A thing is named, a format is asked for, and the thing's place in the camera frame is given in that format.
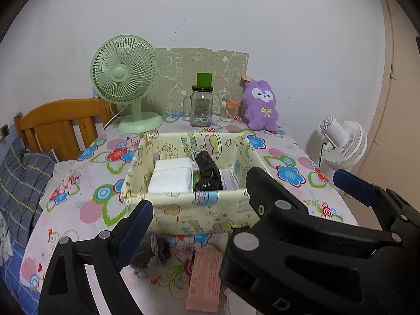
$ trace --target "green lid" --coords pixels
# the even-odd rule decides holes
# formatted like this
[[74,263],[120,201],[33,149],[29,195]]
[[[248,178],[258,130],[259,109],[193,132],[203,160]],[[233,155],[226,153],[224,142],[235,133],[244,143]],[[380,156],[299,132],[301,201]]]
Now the green lid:
[[210,88],[211,87],[211,73],[197,73],[197,87]]

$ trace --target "floral tablecloth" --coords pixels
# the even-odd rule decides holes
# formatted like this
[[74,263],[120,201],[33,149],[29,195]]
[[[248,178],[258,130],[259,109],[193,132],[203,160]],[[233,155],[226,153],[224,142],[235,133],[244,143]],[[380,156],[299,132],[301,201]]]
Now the floral tablecloth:
[[[164,123],[152,130],[149,137],[159,132],[197,131],[235,132],[247,136],[272,176],[301,200],[310,214],[356,225],[355,218],[325,175],[284,130],[254,132],[241,118],[231,123],[216,120],[208,128],[193,128],[183,115],[162,117]],[[30,237],[20,268],[22,284],[41,291],[50,258],[61,237],[68,236],[73,241],[91,239],[102,230],[112,230],[121,218],[127,216],[120,191],[143,135],[121,133],[113,124],[79,157],[50,197]],[[170,148],[161,148],[155,156],[170,158],[176,157],[176,153],[171,153]],[[162,310],[159,307],[163,298],[169,302],[168,305],[175,302],[178,306],[173,307],[185,309],[184,298],[191,268],[189,253],[186,252],[198,247],[223,249],[226,239],[225,233],[168,237],[173,252],[169,265],[153,271],[149,279],[133,279],[129,267],[124,268],[121,274],[129,289],[136,294],[133,297],[142,309],[144,302],[153,305],[147,306],[145,314],[165,313],[154,312]],[[88,270],[88,277],[98,308],[102,309],[101,313],[109,313],[95,282],[93,269]]]

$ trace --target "cotton swab container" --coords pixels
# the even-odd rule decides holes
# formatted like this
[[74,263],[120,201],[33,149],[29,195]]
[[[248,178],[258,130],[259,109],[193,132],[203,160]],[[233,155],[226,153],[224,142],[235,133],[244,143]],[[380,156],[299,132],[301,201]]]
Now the cotton swab container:
[[220,120],[224,122],[232,122],[234,117],[239,114],[240,104],[222,100],[222,105],[220,108]]

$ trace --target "blue gripper pad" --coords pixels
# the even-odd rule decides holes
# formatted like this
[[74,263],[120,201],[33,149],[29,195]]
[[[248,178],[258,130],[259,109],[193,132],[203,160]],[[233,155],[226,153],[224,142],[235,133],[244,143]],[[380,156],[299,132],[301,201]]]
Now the blue gripper pad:
[[376,187],[357,176],[340,169],[334,173],[334,185],[365,206],[375,206],[378,202]]
[[146,231],[149,228],[153,218],[153,206],[150,201],[146,201],[145,205],[135,218],[134,222],[128,229],[118,246],[118,259],[115,266],[118,271],[130,264],[137,248],[140,245]]

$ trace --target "green desk fan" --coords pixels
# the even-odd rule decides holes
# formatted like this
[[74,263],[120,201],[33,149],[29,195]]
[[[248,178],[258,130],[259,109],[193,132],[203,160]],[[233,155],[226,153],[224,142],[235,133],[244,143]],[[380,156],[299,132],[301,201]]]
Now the green desk fan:
[[133,106],[132,115],[118,127],[123,133],[144,133],[163,123],[156,112],[141,112],[141,99],[156,81],[157,62],[154,48],[133,35],[108,40],[92,60],[90,77],[98,94],[110,103]]

